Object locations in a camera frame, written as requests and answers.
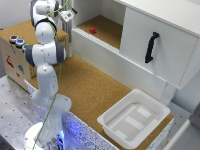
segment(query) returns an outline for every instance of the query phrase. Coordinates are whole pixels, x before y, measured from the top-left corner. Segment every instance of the white cabinet door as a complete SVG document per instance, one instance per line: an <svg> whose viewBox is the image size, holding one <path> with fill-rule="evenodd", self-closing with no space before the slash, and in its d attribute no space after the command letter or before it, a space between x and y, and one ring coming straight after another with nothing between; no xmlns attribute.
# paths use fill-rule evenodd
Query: white cabinet door
<svg viewBox="0 0 200 150"><path fill-rule="evenodd" d="M160 36L154 40L153 60L146 64L145 56L153 32ZM120 54L179 86L197 40L196 36L127 8Z"/></svg>

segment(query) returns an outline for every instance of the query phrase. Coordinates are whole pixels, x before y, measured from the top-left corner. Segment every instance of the brown box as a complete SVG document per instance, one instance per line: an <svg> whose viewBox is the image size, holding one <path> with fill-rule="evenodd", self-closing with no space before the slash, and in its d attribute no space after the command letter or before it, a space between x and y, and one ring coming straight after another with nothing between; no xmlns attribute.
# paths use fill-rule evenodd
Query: brown box
<svg viewBox="0 0 200 150"><path fill-rule="evenodd" d="M34 78L36 76L36 68L28 64L21 49L10 44L9 38L12 35L17 35L20 39L25 40L26 44L38 44L35 36L35 28L32 27L31 21L27 20L0 31L0 51L6 74L25 90L28 90L24 79L28 81ZM69 56L69 35L58 29L58 36L60 43L66 49L67 56Z"/></svg>

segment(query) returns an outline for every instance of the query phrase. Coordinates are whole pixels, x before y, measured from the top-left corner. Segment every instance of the white tray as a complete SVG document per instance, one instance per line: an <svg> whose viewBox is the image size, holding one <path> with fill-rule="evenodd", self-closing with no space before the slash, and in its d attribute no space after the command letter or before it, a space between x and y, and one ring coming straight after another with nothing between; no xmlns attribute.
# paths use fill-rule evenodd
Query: white tray
<svg viewBox="0 0 200 150"><path fill-rule="evenodd" d="M118 144L135 149L169 113L169 108L135 89L97 120Z"/></svg>

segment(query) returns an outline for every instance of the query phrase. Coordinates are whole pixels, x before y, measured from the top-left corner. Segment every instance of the cork surface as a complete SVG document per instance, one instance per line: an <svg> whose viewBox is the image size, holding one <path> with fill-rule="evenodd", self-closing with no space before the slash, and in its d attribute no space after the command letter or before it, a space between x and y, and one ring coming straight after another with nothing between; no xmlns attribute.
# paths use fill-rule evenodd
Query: cork surface
<svg viewBox="0 0 200 150"><path fill-rule="evenodd" d="M54 68L58 76L60 66L56 65ZM36 78L29 82L38 88ZM71 98L70 111L72 113L120 150L123 148L105 134L97 118L129 92L131 89L76 55L62 63L62 77L58 93ZM173 115L167 116L136 150L146 149L172 119Z"/></svg>
<svg viewBox="0 0 200 150"><path fill-rule="evenodd" d="M90 33L91 27L96 29L96 33L92 34L93 36L120 49L123 29L122 25L103 16L97 16L83 24L78 25L78 28L88 33Z"/></svg>
<svg viewBox="0 0 200 150"><path fill-rule="evenodd" d="M64 37L68 34L61 29L58 29L58 36ZM31 24L31 20L21 22L12 27L0 30L0 37L5 41L9 42L9 38L12 35L17 35L19 39L25 40L26 44L33 45L37 44L38 41L35 36L35 28Z"/></svg>

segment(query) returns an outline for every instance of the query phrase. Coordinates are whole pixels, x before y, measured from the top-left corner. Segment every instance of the cabinet door handle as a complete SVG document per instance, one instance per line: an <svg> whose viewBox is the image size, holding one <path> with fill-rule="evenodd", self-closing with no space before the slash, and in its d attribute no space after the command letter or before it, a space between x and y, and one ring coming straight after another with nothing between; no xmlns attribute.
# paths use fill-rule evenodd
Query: cabinet door handle
<svg viewBox="0 0 200 150"><path fill-rule="evenodd" d="M158 38L160 35L156 32L153 32L153 36L151 37L149 41L149 45L147 48L147 53L145 57L145 63L148 64L150 61L153 60L153 57L151 56L152 50L153 50L153 45L154 45L154 40Z"/></svg>

